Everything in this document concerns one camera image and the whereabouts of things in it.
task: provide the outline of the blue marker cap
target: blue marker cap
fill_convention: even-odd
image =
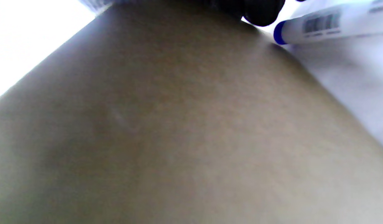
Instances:
[[[287,44],[283,40],[283,37],[281,36],[281,31],[283,29],[283,26],[284,26],[285,22],[286,21],[282,21],[279,24],[277,24],[277,26],[276,26],[276,28],[274,28],[274,32],[273,32],[274,40],[276,41],[277,44],[280,44],[280,45]]]

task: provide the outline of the gloved hand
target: gloved hand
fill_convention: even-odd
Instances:
[[[223,11],[236,19],[244,17],[256,26],[272,24],[283,8],[285,0],[198,0],[214,9]]]

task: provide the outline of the skin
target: skin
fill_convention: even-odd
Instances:
[[[255,28],[139,1],[0,98],[12,223],[383,224],[383,149]]]

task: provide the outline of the white fabric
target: white fabric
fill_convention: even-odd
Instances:
[[[292,17],[354,0],[308,0]],[[383,145],[383,36],[285,47]]]

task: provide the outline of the white marker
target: white marker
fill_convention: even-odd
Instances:
[[[383,0],[342,4],[282,21],[273,35],[278,44],[383,35]]]

